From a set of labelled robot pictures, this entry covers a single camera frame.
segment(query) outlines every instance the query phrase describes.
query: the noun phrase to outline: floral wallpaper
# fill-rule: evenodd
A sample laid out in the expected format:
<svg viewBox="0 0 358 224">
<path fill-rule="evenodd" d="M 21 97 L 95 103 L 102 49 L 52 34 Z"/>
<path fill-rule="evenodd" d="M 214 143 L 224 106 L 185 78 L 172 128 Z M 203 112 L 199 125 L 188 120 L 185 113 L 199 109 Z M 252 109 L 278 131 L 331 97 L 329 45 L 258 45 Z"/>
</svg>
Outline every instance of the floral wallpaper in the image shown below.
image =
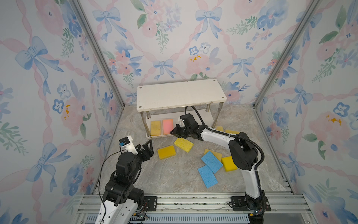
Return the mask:
<svg viewBox="0 0 358 224">
<path fill-rule="evenodd" d="M 357 8 L 322 1 L 257 108 L 319 224 L 358 223 Z"/>
<path fill-rule="evenodd" d="M 206 78 L 228 103 L 249 104 L 310 0 L 80 2 L 126 104 L 138 85 Z"/>
<path fill-rule="evenodd" d="M 0 223 L 70 223 L 121 107 L 69 2 L 0 6 Z"/>
</svg>

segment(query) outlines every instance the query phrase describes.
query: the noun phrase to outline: black mounting plate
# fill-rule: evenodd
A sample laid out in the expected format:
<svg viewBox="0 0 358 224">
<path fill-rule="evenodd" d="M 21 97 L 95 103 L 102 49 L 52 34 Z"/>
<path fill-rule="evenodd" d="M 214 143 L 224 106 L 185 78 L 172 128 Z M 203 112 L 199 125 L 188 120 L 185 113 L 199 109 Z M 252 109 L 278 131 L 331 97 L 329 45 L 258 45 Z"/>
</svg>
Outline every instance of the black mounting plate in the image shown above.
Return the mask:
<svg viewBox="0 0 358 224">
<path fill-rule="evenodd" d="M 145 206 L 144 211 L 156 211 L 157 200 L 157 196 L 145 196 L 144 203 L 147 203 L 147 205 Z"/>
<path fill-rule="evenodd" d="M 271 211 L 271 206 L 268 202 L 269 200 L 267 199 L 267 197 L 265 197 L 265 211 Z M 247 202 L 245 200 L 245 196 L 232 196 L 231 197 L 231 202 L 233 204 L 236 204 L 238 207 L 242 207 L 242 208 L 235 208 L 233 207 L 234 211 L 250 211 L 248 208 L 245 208 L 245 206 L 247 205 Z"/>
</svg>

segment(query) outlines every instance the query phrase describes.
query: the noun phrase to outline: white shelf top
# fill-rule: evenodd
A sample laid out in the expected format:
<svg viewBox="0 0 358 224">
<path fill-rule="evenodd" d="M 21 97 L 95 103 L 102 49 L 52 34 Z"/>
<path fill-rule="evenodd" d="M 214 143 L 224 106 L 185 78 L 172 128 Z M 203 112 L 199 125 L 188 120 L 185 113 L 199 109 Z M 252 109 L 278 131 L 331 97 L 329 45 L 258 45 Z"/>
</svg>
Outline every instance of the white shelf top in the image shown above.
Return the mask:
<svg viewBox="0 0 358 224">
<path fill-rule="evenodd" d="M 161 110 L 226 101 L 216 79 L 137 87 L 137 111 Z"/>
</svg>

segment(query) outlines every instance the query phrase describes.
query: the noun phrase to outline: sponge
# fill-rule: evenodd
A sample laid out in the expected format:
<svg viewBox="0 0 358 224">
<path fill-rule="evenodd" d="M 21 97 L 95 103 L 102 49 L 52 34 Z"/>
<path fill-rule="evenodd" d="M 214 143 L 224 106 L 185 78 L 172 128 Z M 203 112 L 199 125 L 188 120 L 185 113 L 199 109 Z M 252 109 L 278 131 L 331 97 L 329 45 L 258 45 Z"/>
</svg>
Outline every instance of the sponge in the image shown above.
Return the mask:
<svg viewBox="0 0 358 224">
<path fill-rule="evenodd" d="M 205 149 L 204 155 L 205 155 L 207 152 L 213 153 L 214 156 L 215 156 L 219 161 L 221 161 L 221 158 L 223 157 L 223 155 L 222 155 L 221 153 L 214 152 L 214 151 L 211 151 L 211 150 L 209 150 L 209 149 Z"/>
<path fill-rule="evenodd" d="M 174 129 L 173 119 L 163 120 L 163 134 L 170 134 Z"/>
<path fill-rule="evenodd" d="M 203 166 L 198 169 L 200 176 L 202 177 L 206 188 L 212 187 L 218 183 L 213 172 L 208 166 Z"/>
<path fill-rule="evenodd" d="M 184 139 L 184 138 L 177 138 L 174 142 L 174 145 L 178 146 L 182 150 L 189 152 L 192 149 L 194 143 Z"/>
<path fill-rule="evenodd" d="M 232 131 L 232 130 L 225 130 L 225 132 L 229 134 L 240 134 L 240 132 Z"/>
<path fill-rule="evenodd" d="M 224 132 L 224 129 L 222 126 L 216 126 L 216 130 L 218 130 L 220 132 Z"/>
<path fill-rule="evenodd" d="M 213 173 L 216 173 L 223 166 L 211 152 L 206 153 L 202 157 L 202 161 L 211 169 Z"/>
<path fill-rule="evenodd" d="M 222 164 L 224 164 L 224 168 L 226 172 L 237 170 L 237 166 L 234 164 L 231 156 L 223 157 L 221 159 Z"/>
<path fill-rule="evenodd" d="M 160 120 L 154 120 L 150 123 L 150 135 L 160 135 Z"/>
<path fill-rule="evenodd" d="M 175 153 L 174 146 L 171 145 L 165 148 L 158 149 L 158 155 L 159 155 L 159 159 L 165 159 L 171 156 L 175 156 L 176 153 Z"/>
</svg>

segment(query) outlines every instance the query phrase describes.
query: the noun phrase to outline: yellow sponge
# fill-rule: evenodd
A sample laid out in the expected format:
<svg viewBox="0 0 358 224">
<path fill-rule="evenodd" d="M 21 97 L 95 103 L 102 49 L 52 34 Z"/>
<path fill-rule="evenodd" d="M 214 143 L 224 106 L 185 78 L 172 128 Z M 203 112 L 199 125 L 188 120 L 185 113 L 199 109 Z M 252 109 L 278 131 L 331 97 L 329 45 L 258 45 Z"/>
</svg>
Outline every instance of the yellow sponge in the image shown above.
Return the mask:
<svg viewBox="0 0 358 224">
<path fill-rule="evenodd" d="M 150 123 L 150 135 L 160 135 L 160 120 L 154 120 Z"/>
<path fill-rule="evenodd" d="M 224 129 L 222 126 L 216 126 L 216 130 L 218 130 L 220 132 L 224 132 Z"/>
<path fill-rule="evenodd" d="M 212 152 L 214 154 L 214 156 L 219 160 L 221 161 L 221 158 L 223 157 L 223 155 L 221 153 L 218 153 L 218 152 L 214 152 L 214 151 L 211 151 L 209 149 L 205 149 L 204 151 L 204 155 L 208 152 Z"/>
<path fill-rule="evenodd" d="M 225 132 L 230 134 L 240 134 L 240 132 L 232 131 L 232 130 L 225 130 Z"/>
<path fill-rule="evenodd" d="M 184 138 L 177 138 L 174 142 L 174 145 L 178 146 L 182 150 L 189 152 L 192 149 L 194 143 L 184 139 Z"/>
<path fill-rule="evenodd" d="M 171 156 L 175 156 L 176 152 L 174 146 L 171 145 L 165 148 L 158 149 L 158 155 L 159 155 L 159 159 L 165 159 Z"/>
<path fill-rule="evenodd" d="M 223 157 L 221 163 L 224 165 L 226 172 L 237 170 L 237 166 L 234 164 L 231 156 Z"/>
</svg>

